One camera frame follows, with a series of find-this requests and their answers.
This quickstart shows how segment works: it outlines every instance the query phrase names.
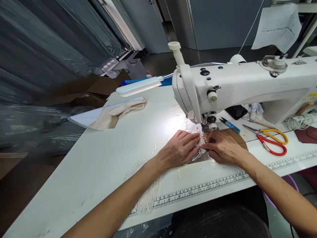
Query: hand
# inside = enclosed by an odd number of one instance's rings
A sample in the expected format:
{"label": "hand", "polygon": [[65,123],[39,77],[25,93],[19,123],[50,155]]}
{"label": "hand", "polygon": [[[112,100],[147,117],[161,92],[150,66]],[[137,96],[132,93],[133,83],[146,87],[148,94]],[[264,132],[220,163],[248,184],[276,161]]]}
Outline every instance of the hand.
{"label": "hand", "polygon": [[199,140],[199,132],[191,134],[178,130],[153,159],[163,171],[186,164],[198,154],[200,146],[193,147]]}
{"label": "hand", "polygon": [[209,155],[218,163],[232,164],[241,167],[245,159],[253,157],[251,153],[243,149],[228,134],[220,131],[211,132],[208,141],[214,139],[216,143],[203,144],[201,147],[209,150]]}

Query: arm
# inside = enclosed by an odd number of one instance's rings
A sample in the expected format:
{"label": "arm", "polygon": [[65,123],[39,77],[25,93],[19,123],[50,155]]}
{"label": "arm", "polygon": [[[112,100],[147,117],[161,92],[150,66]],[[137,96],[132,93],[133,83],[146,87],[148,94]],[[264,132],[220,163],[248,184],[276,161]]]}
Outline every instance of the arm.
{"label": "arm", "polygon": [[112,237],[148,187],[172,167],[188,163],[199,151],[199,133],[178,131],[160,152],[101,201],[62,238]]}
{"label": "arm", "polygon": [[222,132],[212,132],[202,145],[209,155],[220,163],[229,163],[244,169],[254,182],[269,196],[283,217],[295,228],[301,238],[317,237],[317,210],[301,194],[276,173],[271,171],[235,140]]}

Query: ruler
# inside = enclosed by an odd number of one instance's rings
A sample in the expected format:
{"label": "ruler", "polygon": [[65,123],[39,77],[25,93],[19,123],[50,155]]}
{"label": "ruler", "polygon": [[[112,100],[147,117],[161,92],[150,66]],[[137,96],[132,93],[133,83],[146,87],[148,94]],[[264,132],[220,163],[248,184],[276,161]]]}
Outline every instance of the ruler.
{"label": "ruler", "polygon": [[[311,150],[302,154],[276,160],[274,162],[266,164],[266,166],[272,171],[278,171],[314,158],[317,158],[317,150]],[[153,209],[160,209],[162,207],[169,206],[177,202],[181,202],[187,199],[193,199],[197,196],[222,189],[224,187],[234,186],[238,183],[243,183],[250,179],[250,176],[244,170],[242,170],[238,173],[191,185],[185,188],[181,188],[177,191],[170,191],[169,193],[156,197],[153,204]],[[127,218],[134,217],[136,215],[136,211],[132,210]]]}

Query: black smartphone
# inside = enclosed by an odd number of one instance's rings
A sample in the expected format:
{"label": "black smartphone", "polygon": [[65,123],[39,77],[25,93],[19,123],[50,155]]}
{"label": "black smartphone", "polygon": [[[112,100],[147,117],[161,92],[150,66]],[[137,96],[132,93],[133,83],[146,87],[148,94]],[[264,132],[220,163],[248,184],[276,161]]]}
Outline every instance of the black smartphone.
{"label": "black smartphone", "polygon": [[225,111],[235,120],[239,120],[241,117],[248,113],[247,109],[245,109],[241,105],[228,107],[227,109],[225,109]]}

